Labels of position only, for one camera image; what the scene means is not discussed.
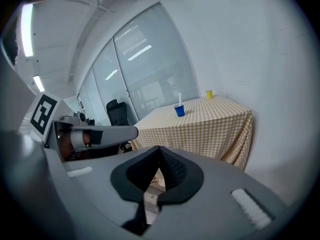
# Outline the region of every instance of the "ceiling light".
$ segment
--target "ceiling light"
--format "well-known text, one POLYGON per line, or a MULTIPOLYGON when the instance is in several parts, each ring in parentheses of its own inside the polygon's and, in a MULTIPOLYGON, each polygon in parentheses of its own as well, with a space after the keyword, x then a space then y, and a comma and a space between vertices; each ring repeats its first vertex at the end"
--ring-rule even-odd
POLYGON ((22 8, 21 15, 21 35, 24 54, 26 57, 34 55, 31 44, 31 18, 34 5, 27 4, 22 8))
POLYGON ((140 54, 142 54, 146 50, 150 49, 151 47, 152 47, 151 45, 148 45, 148 46, 144 47, 142 50, 138 51, 135 55, 133 55, 130 58, 128 58, 128 61, 132 61, 135 57, 139 56, 140 54))
POLYGON ((108 75, 108 77, 107 77, 105 80, 108 80, 110 77, 112 77, 112 76, 113 76, 115 73, 117 73, 117 72, 118 72, 118 69, 112 71, 111 74, 108 75))
POLYGON ((40 80, 40 76, 37 74, 33 77, 35 83, 36 83, 36 86, 38 86, 39 88, 39 91, 40 92, 43 92, 45 90, 45 88, 43 87, 42 83, 41 83, 41 80, 40 80))

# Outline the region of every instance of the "office chair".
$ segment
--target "office chair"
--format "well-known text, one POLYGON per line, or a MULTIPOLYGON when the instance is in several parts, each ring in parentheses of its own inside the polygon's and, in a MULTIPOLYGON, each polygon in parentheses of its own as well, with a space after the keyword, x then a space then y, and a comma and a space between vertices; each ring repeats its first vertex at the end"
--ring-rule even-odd
POLYGON ((127 105, 125 102, 118 103, 116 99, 111 100, 106 105, 106 112, 112 126, 129 125, 127 118, 127 105))

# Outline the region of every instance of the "tablecloth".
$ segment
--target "tablecloth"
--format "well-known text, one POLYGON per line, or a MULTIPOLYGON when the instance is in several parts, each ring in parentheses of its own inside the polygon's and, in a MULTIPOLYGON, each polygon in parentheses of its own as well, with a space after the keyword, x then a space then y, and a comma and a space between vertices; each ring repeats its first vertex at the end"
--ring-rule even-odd
MULTIPOLYGON (((231 163, 244 170, 251 142, 252 113, 243 105, 214 95, 184 102, 185 116, 174 106, 158 107, 135 124, 139 135, 134 150, 168 146, 231 163)), ((164 178, 155 175, 160 185, 164 178)))

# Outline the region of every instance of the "floor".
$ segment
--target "floor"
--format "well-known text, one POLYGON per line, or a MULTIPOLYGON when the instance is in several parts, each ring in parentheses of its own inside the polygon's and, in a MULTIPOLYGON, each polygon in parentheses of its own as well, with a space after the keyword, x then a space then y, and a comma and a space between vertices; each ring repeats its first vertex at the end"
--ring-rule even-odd
POLYGON ((157 199, 165 191, 166 188, 164 186, 160 186, 157 182, 152 182, 144 193, 144 209, 147 224, 152 225, 157 218, 159 214, 157 199))

